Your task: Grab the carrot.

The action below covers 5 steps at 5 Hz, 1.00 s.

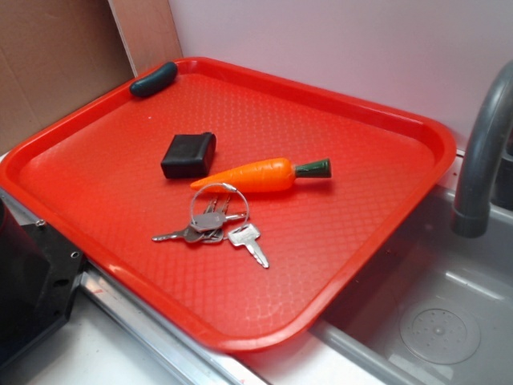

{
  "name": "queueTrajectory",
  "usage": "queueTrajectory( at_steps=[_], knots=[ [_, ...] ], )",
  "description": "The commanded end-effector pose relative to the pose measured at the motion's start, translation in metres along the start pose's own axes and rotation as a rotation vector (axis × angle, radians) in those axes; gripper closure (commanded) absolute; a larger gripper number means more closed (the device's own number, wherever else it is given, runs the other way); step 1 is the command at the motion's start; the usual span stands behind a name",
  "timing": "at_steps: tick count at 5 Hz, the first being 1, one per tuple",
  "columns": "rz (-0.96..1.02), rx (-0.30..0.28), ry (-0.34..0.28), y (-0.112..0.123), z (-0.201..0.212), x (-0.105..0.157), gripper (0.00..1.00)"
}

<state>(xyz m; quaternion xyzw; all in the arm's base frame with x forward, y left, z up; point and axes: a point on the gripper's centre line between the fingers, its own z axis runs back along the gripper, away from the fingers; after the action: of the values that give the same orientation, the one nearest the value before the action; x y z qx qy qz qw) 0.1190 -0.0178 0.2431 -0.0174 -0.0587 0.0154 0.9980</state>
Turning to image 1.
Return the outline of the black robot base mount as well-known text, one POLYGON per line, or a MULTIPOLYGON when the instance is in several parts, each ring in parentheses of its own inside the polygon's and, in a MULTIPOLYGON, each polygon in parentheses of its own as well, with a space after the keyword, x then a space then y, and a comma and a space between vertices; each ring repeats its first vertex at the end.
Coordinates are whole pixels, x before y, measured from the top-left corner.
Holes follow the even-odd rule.
POLYGON ((85 257, 49 224, 19 224, 1 203, 1 368, 65 325, 85 257))

